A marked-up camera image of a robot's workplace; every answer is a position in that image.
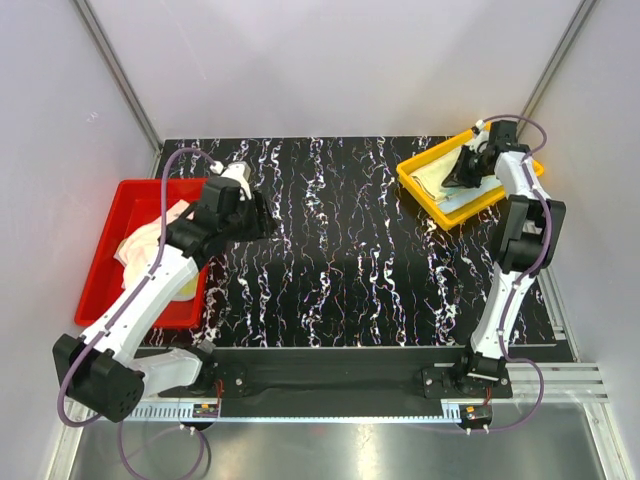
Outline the yellow green towel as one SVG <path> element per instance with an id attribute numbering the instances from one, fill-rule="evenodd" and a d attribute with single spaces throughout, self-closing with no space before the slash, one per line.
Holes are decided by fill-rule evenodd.
<path id="1" fill-rule="evenodd" d="M 452 170 L 461 148 L 457 147 L 448 153 L 434 159 L 410 174 L 410 178 L 417 186 L 417 192 L 413 194 L 416 200 L 428 200 L 434 204 L 443 197 L 441 182 Z"/>

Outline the light blue towel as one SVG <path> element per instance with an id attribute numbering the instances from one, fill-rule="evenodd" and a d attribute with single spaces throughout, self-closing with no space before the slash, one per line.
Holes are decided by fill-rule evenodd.
<path id="1" fill-rule="evenodd" d="M 495 176 L 484 177 L 478 188 L 451 187 L 442 190 L 443 197 L 436 202 L 437 207 L 445 214 L 451 214 L 478 200 L 482 195 L 501 186 Z"/>

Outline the pink towel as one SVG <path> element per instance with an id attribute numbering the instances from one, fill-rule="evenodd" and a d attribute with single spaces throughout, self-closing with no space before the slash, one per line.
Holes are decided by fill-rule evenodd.
<path id="1" fill-rule="evenodd" d="M 166 212 L 167 224 L 177 219 L 189 203 L 185 200 L 175 202 Z M 148 270 L 147 264 L 151 264 L 157 255 L 158 242 L 161 235 L 161 219 L 142 225 L 122 240 L 113 258 L 124 268 L 121 288 L 129 288 L 137 277 Z"/>

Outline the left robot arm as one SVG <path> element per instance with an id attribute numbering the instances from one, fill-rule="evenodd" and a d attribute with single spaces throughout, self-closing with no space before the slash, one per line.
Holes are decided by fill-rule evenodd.
<path id="1" fill-rule="evenodd" d="M 209 178 L 200 197 L 174 221 L 161 223 L 159 247 L 147 269 L 81 335 L 62 335 L 52 353 L 59 380 L 57 409 L 64 424 L 72 399 L 118 423 L 151 395 L 185 387 L 196 396 L 215 386 L 212 354 L 202 347 L 173 348 L 139 358 L 147 332 L 178 291 L 230 243 L 269 238 L 277 223 L 263 193 L 246 181 Z"/>

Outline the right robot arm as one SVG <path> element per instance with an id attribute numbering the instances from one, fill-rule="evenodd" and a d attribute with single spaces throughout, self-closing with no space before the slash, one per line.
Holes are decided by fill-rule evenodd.
<path id="1" fill-rule="evenodd" d="M 494 115 L 472 127 L 445 188 L 478 188 L 493 175 L 507 200 L 491 240 L 491 289 L 478 326 L 454 365 L 442 374 L 443 387 L 461 396 L 482 397 L 509 382 L 509 340 L 523 297 L 553 259 L 566 205 L 552 199 L 534 171 L 534 150 L 517 139 L 519 115 Z"/>

